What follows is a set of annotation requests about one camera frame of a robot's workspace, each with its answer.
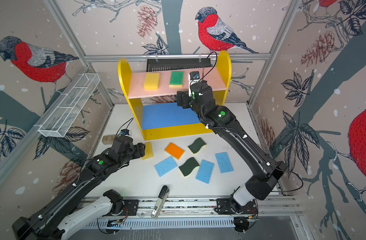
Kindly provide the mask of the green yellow sponge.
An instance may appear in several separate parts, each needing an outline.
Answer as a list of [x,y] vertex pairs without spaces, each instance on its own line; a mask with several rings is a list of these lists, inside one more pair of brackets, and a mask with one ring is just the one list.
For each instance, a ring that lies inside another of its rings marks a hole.
[[182,88],[185,73],[183,71],[171,72],[169,87],[170,88]]

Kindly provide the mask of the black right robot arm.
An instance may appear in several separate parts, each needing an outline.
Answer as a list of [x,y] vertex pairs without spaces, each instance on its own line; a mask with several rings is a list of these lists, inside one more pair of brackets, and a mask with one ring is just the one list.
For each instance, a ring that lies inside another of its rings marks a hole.
[[229,199],[233,212],[243,212],[252,200],[264,200],[287,170],[286,164],[270,158],[246,133],[231,110],[216,104],[206,81],[192,84],[189,91],[178,91],[175,99],[178,106],[193,110],[200,122],[224,139],[251,169],[252,177]]

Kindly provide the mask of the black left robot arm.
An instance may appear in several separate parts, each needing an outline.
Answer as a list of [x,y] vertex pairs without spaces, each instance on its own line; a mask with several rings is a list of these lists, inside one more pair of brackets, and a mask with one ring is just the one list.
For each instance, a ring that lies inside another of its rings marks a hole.
[[80,172],[79,177],[58,196],[29,218],[20,217],[12,229],[18,240],[55,240],[65,235],[59,225],[80,201],[111,174],[145,156],[146,146],[134,144],[129,136],[118,136],[113,145],[94,156]]

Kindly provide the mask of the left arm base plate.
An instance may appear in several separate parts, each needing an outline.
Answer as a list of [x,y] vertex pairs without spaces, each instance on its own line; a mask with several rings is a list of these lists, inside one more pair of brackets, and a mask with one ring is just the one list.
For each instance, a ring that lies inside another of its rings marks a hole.
[[137,214],[139,200],[121,200],[112,205],[112,216],[135,216]]

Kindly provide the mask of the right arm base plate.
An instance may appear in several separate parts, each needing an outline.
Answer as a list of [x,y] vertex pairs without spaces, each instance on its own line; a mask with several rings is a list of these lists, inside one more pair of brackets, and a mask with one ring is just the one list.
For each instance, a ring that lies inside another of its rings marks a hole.
[[240,206],[231,199],[216,199],[216,207],[214,209],[219,215],[256,215],[258,213],[257,203],[255,200],[248,202],[245,206]]

